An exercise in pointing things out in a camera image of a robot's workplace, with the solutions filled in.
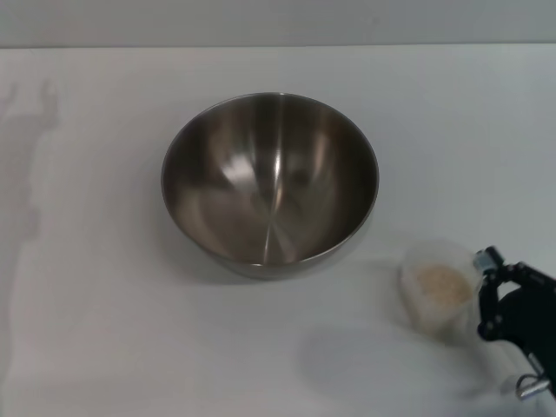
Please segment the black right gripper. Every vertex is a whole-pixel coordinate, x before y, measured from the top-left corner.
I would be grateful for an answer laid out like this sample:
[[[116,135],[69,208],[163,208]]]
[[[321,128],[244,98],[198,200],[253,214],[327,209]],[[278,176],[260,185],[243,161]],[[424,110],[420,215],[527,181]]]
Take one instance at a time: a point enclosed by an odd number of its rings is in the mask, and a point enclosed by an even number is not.
[[[555,384],[555,286],[522,285],[501,299],[501,283],[531,283],[522,262],[507,263],[495,246],[478,251],[473,266],[481,278],[478,294],[482,340],[507,341]]]

